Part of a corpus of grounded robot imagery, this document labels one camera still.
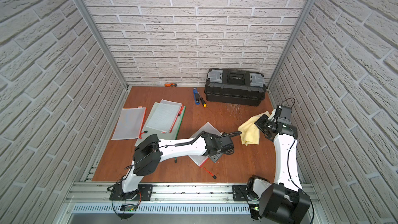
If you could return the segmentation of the yellow wiping cloth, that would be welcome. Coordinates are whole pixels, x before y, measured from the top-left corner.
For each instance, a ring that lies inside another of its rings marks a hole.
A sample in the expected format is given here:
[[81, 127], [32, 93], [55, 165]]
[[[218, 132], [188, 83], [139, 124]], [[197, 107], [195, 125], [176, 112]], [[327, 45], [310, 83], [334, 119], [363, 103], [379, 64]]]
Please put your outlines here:
[[238, 127], [238, 131], [241, 132], [240, 138], [241, 138], [242, 145], [246, 145], [246, 146], [259, 145], [260, 130], [255, 125], [255, 122], [263, 115], [266, 115], [267, 117], [270, 116], [269, 112], [266, 111], [264, 113], [261, 113], [259, 115], [255, 115], [255, 116], [249, 118], [246, 122], [244, 122], [241, 126]]

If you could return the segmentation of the white red zip document bag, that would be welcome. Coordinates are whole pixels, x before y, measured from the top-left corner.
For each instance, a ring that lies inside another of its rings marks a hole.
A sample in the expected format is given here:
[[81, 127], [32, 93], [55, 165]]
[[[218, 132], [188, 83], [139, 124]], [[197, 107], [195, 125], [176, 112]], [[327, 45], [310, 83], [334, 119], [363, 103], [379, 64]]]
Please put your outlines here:
[[[221, 132], [219, 132], [216, 128], [214, 128], [209, 122], [207, 122], [206, 124], [204, 124], [196, 133], [194, 133], [194, 135], [192, 136], [193, 138], [195, 138], [196, 136], [198, 136], [201, 132], [207, 132], [207, 133], [211, 133], [214, 135], [221, 135]], [[196, 155], [189, 155], [190, 159], [200, 168], [203, 168], [207, 173], [209, 173], [213, 179], [217, 179], [216, 175], [210, 171], [208, 171], [205, 167], [204, 164], [206, 163], [206, 161], [211, 160], [213, 161], [213, 157], [209, 157], [209, 156], [196, 156]]]

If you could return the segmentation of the red zip mesh document bag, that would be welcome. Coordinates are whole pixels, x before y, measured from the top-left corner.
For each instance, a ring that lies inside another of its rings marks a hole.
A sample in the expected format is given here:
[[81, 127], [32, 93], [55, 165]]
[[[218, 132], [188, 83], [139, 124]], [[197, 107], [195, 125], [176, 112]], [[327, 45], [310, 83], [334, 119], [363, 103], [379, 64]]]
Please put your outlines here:
[[123, 108], [112, 136], [112, 140], [131, 140], [141, 138], [145, 115], [145, 107]]

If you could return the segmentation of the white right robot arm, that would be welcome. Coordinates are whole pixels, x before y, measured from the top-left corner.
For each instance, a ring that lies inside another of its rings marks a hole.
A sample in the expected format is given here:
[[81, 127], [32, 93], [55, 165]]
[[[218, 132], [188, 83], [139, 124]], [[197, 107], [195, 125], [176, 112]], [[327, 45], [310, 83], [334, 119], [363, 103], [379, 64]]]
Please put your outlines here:
[[267, 218], [278, 224], [300, 224], [312, 206], [310, 196], [303, 190], [297, 169], [296, 128], [286, 118], [262, 115], [256, 127], [266, 136], [274, 135], [273, 145], [276, 153], [274, 182], [260, 177], [251, 177], [248, 192], [259, 200], [251, 210], [258, 211], [254, 218]]

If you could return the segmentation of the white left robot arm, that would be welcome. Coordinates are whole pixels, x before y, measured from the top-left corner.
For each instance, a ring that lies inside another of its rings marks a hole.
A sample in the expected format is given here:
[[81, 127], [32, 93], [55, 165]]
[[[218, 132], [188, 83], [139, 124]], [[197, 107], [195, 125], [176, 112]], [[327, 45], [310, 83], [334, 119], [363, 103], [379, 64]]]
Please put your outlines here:
[[241, 135], [241, 132], [215, 135], [202, 131], [191, 139], [165, 140], [152, 134], [136, 146], [129, 171], [121, 180], [122, 192], [135, 192], [143, 177], [152, 174], [159, 163], [165, 160], [184, 156], [212, 158], [218, 155], [232, 155], [232, 138], [238, 135]]

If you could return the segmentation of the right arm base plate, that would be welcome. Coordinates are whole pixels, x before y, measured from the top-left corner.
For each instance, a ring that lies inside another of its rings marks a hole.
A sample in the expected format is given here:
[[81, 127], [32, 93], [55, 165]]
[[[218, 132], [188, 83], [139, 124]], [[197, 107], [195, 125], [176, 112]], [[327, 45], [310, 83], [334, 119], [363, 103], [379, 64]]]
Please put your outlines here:
[[259, 200], [258, 196], [249, 191], [246, 185], [233, 185], [232, 195], [234, 202], [257, 202]]

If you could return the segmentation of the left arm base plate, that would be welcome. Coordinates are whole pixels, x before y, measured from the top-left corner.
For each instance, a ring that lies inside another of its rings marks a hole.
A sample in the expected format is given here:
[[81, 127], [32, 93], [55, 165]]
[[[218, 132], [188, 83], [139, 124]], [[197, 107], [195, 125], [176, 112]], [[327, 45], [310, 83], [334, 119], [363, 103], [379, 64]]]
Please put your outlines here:
[[124, 192], [122, 190], [121, 183], [111, 185], [107, 188], [110, 192], [109, 199], [111, 201], [149, 201], [152, 195], [153, 185], [143, 184], [139, 185], [138, 188], [132, 192]]

